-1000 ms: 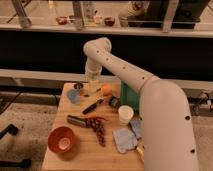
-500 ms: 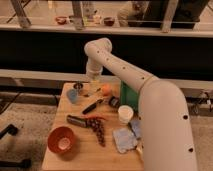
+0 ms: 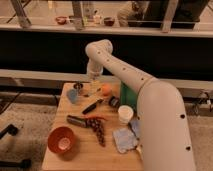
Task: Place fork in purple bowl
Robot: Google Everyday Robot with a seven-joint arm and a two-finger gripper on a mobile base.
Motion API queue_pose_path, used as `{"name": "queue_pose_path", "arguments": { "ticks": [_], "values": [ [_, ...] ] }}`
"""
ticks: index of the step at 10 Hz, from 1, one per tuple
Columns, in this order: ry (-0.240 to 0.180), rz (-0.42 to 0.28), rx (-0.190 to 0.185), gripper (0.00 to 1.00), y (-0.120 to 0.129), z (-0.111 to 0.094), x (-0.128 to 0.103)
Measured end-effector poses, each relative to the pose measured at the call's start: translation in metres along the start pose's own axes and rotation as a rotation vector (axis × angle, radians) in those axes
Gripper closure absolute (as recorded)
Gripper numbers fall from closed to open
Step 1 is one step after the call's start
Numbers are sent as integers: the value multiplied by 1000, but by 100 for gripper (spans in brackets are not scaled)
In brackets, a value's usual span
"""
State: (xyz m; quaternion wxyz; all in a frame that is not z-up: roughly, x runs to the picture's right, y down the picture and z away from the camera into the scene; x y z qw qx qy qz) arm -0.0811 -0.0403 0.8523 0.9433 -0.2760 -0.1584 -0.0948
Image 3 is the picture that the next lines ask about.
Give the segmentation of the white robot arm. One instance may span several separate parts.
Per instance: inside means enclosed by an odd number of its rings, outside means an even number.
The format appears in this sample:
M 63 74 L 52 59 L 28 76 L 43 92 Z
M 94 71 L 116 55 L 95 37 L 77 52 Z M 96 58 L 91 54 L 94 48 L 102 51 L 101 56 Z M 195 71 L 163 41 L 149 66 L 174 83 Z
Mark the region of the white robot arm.
M 107 39 L 86 45 L 87 73 L 94 78 L 108 70 L 137 94 L 139 148 L 144 171 L 196 171 L 179 90 L 114 57 L 112 51 L 113 45 Z

